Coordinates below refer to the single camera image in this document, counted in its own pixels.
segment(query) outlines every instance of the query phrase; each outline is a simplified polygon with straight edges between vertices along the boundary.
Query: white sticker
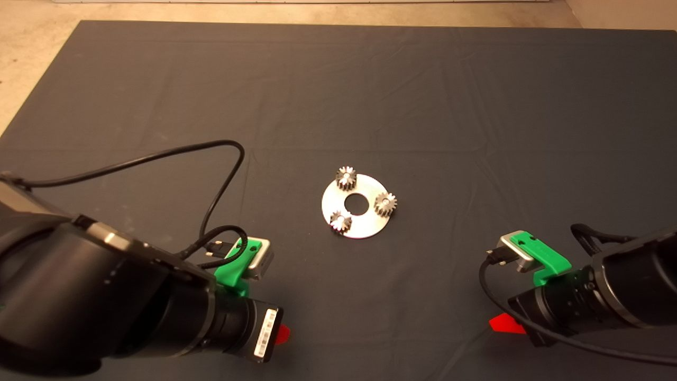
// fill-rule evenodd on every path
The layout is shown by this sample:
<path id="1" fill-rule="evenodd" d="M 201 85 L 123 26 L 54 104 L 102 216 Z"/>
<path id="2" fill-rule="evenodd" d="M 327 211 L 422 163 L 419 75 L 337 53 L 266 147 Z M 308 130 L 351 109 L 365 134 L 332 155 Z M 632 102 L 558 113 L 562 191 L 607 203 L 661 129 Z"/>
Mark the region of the white sticker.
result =
<path id="1" fill-rule="evenodd" d="M 270 333 L 273 331 L 273 325 L 275 325 L 275 318 L 277 316 L 278 312 L 276 310 L 269 309 L 265 311 L 263 325 L 261 326 L 261 332 L 259 333 L 259 340 L 254 349 L 254 356 L 261 358 L 265 356 L 265 349 L 268 348 L 268 343 L 270 343 Z"/>

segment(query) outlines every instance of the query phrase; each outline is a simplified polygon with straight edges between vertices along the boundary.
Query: spur gear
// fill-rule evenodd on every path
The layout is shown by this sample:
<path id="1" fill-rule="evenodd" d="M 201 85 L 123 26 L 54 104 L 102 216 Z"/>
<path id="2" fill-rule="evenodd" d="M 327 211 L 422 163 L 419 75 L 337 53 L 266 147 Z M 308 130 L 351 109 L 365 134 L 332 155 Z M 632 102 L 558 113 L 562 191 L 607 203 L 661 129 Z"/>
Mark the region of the spur gear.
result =
<path id="1" fill-rule="evenodd" d="M 344 191 L 355 188 L 357 172 L 353 167 L 341 167 L 336 171 L 336 185 Z"/>
<path id="2" fill-rule="evenodd" d="M 381 193 L 376 196 L 374 210 L 381 217 L 389 217 L 397 209 L 397 199 L 392 193 Z"/>
<path id="3" fill-rule="evenodd" d="M 329 225 L 331 225 L 332 229 L 338 234 L 347 232 L 352 224 L 353 218 L 349 214 L 346 215 L 340 211 L 332 213 L 332 216 L 329 219 Z"/>

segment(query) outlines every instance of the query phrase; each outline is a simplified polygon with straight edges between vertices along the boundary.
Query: green 3d-printed bracket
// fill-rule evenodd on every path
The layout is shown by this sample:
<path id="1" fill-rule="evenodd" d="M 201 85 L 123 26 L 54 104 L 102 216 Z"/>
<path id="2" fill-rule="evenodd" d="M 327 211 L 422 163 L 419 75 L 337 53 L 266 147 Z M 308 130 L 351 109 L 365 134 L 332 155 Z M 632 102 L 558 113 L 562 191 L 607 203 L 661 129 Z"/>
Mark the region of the green 3d-printed bracket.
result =
<path id="1" fill-rule="evenodd" d="M 543 264 L 544 268 L 533 274 L 533 284 L 536 286 L 545 285 L 548 279 L 571 268 L 571 263 L 566 258 L 529 232 L 513 235 L 510 241 Z"/>
<path id="2" fill-rule="evenodd" d="M 230 289 L 230 291 L 238 294 L 239 296 L 249 295 L 249 283 L 247 283 L 242 278 L 242 274 L 247 269 L 252 259 L 259 252 L 262 245 L 263 244 L 260 241 L 247 239 L 247 247 L 238 259 L 216 269 L 214 272 L 216 282 L 222 284 L 224 287 Z M 238 240 L 235 246 L 233 246 L 230 252 L 228 252 L 228 255 L 225 257 L 229 258 L 235 255 L 235 253 L 237 253 L 241 247 L 242 241 Z"/>

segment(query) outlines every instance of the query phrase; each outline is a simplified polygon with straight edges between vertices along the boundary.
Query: gear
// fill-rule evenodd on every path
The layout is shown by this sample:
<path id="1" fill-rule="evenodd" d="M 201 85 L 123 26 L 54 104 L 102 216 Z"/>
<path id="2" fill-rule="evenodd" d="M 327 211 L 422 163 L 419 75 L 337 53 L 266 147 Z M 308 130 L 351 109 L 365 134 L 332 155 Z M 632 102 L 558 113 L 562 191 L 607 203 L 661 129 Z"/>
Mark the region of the gear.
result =
<path id="1" fill-rule="evenodd" d="M 392 193 L 381 193 L 376 196 L 374 210 L 381 217 L 389 217 L 397 209 L 397 199 Z"/>
<path id="2" fill-rule="evenodd" d="M 350 191 L 355 188 L 357 183 L 357 172 L 353 167 L 341 167 L 336 171 L 336 185 L 344 191 Z"/>
<path id="3" fill-rule="evenodd" d="M 338 210 L 332 213 L 332 216 L 329 219 L 329 225 L 331 225 L 332 229 L 338 234 L 347 232 L 352 224 L 353 218 L 350 214 L 344 214 Z"/>

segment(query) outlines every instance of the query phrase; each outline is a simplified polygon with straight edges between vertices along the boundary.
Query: metal disc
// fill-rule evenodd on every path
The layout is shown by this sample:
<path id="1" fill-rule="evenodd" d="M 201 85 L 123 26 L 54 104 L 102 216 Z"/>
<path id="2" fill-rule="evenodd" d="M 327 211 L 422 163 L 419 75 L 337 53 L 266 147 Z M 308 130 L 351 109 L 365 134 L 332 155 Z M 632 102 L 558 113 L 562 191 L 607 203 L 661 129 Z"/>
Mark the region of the metal disc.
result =
<path id="1" fill-rule="evenodd" d="M 371 237 L 380 232 L 390 220 L 389 216 L 381 217 L 374 211 L 376 196 L 387 192 L 380 182 L 367 175 L 357 174 L 355 188 L 351 190 L 342 190 L 336 185 L 336 181 L 332 181 L 322 196 L 322 215 L 328 224 L 332 213 L 336 211 L 349 214 L 345 209 L 345 199 L 354 193 L 363 195 L 369 202 L 369 208 L 360 216 L 351 214 L 353 223 L 343 236 L 356 239 Z"/>

